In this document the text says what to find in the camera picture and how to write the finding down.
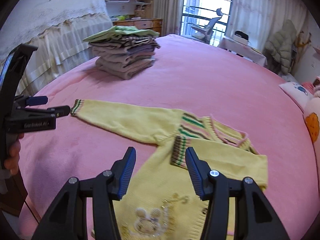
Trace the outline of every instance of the screw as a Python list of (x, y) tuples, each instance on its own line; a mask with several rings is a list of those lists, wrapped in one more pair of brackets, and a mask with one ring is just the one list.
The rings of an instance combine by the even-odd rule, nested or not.
[(102, 174), (103, 174), (103, 176), (105, 176), (105, 177), (110, 177), (110, 176), (112, 175), (112, 171), (106, 170), (106, 171), (104, 171)]
[(218, 177), (219, 174), (220, 174), (219, 171), (216, 171), (216, 170), (210, 171), (210, 175), (211, 175), (212, 177)]
[(68, 181), (70, 184), (75, 184), (78, 180), (76, 177), (71, 177)]
[(251, 179), (250, 177), (245, 177), (245, 178), (244, 178), (244, 182), (245, 182), (246, 184), (252, 184), (252, 183), (253, 183), (253, 179)]

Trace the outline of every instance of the blue gripper pad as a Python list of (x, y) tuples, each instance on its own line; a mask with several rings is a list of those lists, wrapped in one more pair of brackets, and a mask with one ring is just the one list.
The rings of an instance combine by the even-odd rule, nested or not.
[(136, 150), (129, 147), (122, 160), (116, 161), (111, 168), (114, 173), (113, 182), (108, 191), (113, 200), (121, 200), (127, 193), (134, 165), (136, 163)]
[(186, 164), (196, 195), (201, 200), (209, 200), (213, 193), (213, 185), (209, 182), (210, 167), (205, 161), (199, 160), (193, 147), (186, 150)]
[(45, 105), (48, 102), (48, 98), (46, 96), (43, 97), (29, 97), (26, 100), (27, 106), (39, 106)]

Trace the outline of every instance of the drawer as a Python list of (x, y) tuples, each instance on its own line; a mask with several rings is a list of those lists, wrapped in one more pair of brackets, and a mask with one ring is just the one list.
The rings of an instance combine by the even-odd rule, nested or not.
[(160, 36), (161, 36), (161, 28), (153, 28), (152, 30), (154, 30), (157, 33), (160, 33)]
[(153, 21), (153, 28), (161, 28), (162, 27), (162, 21)]
[(121, 26), (134, 26), (134, 22), (121, 22), (121, 23), (116, 23), (116, 25), (121, 25)]
[(135, 21), (134, 26), (138, 29), (150, 29), (152, 21)]

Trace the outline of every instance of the white curtain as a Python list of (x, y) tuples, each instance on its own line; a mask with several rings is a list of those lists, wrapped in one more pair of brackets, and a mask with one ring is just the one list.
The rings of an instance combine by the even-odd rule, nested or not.
[(180, 34), (184, 0), (154, 0), (154, 17), (163, 19), (162, 35)]
[(301, 0), (233, 0), (226, 35), (240, 30), (249, 35), (250, 45), (260, 51), (270, 35), (279, 31), (286, 19), (292, 20), (297, 33), (307, 16)]

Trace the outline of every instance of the green folded shirt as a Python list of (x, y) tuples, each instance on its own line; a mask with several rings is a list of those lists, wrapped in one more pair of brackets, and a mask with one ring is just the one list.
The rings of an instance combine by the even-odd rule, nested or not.
[(102, 32), (96, 33), (94, 35), (91, 35), (91, 36), (85, 38), (83, 41), (95, 42), (95, 41), (102, 41), (105, 39), (109, 39), (114, 36), (132, 35), (132, 34), (137, 35), (137, 36), (146, 36), (146, 35), (152, 35), (155, 37), (159, 36), (159, 33), (155, 32), (153, 30), (139, 30), (135, 26), (115, 25), (106, 31), (102, 31)]

